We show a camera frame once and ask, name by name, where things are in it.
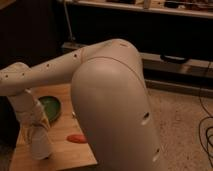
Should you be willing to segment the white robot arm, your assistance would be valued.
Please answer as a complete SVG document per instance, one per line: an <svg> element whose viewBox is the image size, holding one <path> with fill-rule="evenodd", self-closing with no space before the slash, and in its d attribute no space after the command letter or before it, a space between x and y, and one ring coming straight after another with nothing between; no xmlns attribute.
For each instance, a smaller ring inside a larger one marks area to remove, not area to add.
<svg viewBox="0 0 213 171"><path fill-rule="evenodd" d="M35 66L0 70L5 96L24 129L32 156L52 154L44 108L30 90L69 83L82 132L98 171L168 171L156 133L140 53L123 39L84 46Z"/></svg>

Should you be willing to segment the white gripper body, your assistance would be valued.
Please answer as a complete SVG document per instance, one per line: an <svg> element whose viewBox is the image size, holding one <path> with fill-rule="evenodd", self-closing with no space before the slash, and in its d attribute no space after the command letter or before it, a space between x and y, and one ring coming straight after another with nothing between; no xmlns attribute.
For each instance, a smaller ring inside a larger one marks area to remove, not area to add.
<svg viewBox="0 0 213 171"><path fill-rule="evenodd" d="M48 130L49 121L42 106L34 107L29 111L19 112L18 121L21 124L21 132L24 137L31 137L37 126Z"/></svg>

